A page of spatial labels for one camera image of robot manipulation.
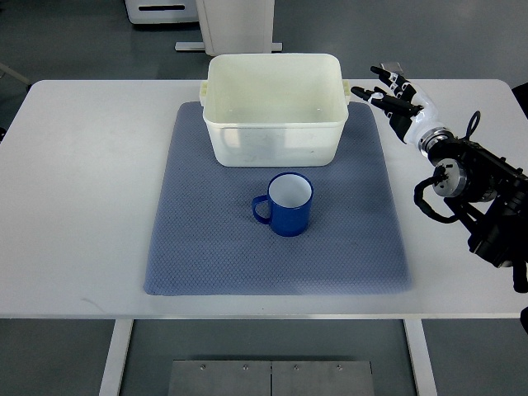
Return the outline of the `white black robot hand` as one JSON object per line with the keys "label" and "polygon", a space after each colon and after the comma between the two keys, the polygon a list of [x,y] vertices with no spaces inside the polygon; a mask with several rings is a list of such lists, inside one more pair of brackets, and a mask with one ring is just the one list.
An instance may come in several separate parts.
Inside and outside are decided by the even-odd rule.
{"label": "white black robot hand", "polygon": [[439,121],[436,106],[419,86],[409,82],[401,73],[385,68],[372,66],[370,71],[389,90],[351,87],[351,94],[382,110],[389,119],[390,128],[403,143],[423,148],[429,134],[446,130]]}

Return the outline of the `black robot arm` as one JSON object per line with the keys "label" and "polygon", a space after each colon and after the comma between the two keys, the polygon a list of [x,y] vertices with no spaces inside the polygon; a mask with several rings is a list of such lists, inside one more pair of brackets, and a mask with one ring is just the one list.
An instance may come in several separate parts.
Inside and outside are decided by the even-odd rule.
{"label": "black robot arm", "polygon": [[495,267],[512,268],[513,288],[527,291],[527,176],[470,139],[475,112],[463,138],[436,128],[418,140],[435,170],[414,189],[414,203],[443,224],[461,222],[469,251]]}

